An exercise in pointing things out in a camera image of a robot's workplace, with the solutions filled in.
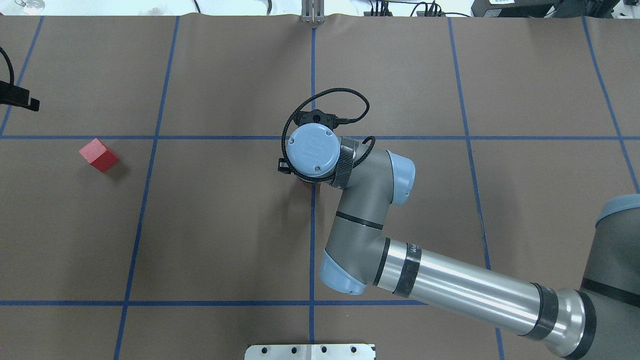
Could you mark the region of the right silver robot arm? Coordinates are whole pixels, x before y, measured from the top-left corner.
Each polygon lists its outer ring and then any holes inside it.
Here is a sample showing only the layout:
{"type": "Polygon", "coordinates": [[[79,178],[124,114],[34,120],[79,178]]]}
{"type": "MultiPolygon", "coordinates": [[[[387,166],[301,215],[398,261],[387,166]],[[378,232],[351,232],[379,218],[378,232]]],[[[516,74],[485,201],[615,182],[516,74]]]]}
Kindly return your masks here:
{"type": "MultiPolygon", "coordinates": [[[[606,201],[634,191],[619,141],[569,137],[389,140],[418,170],[385,233],[553,289],[576,289],[606,201]]],[[[339,294],[315,280],[310,337],[366,342],[380,360],[553,360],[544,345],[379,288],[339,294]]]]}

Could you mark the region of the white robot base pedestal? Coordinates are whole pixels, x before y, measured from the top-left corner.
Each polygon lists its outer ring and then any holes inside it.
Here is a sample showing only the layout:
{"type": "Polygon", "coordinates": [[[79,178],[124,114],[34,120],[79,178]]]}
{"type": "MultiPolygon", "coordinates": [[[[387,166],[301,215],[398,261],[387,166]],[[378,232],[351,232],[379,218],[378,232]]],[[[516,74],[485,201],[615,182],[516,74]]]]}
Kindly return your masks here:
{"type": "Polygon", "coordinates": [[[377,360],[374,344],[256,344],[245,351],[245,360],[377,360]]]}

